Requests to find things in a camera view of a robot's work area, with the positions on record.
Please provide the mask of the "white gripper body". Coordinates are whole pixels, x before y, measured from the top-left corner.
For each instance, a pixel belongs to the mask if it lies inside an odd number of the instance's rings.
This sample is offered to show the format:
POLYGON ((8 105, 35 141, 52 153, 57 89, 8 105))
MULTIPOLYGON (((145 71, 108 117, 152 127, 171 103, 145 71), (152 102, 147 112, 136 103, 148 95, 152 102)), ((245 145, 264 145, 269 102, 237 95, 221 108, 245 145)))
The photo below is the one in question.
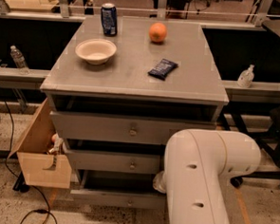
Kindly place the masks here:
POLYGON ((161 192, 162 194, 165 194, 167 191, 166 187, 166 180, 165 180, 165 172, 160 171, 154 176, 153 179, 153 187, 156 191, 161 192))

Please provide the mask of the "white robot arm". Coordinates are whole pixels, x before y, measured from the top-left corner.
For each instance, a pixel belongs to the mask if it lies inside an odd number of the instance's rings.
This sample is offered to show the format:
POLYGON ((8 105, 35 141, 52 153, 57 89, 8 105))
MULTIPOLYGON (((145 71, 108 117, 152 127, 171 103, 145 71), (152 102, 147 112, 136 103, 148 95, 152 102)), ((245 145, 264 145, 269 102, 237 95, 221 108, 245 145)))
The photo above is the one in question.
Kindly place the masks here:
POLYGON ((154 188, 166 195, 169 224, 230 224, 219 180, 256 171, 261 153, 241 132, 186 129, 168 140, 163 161, 154 188))

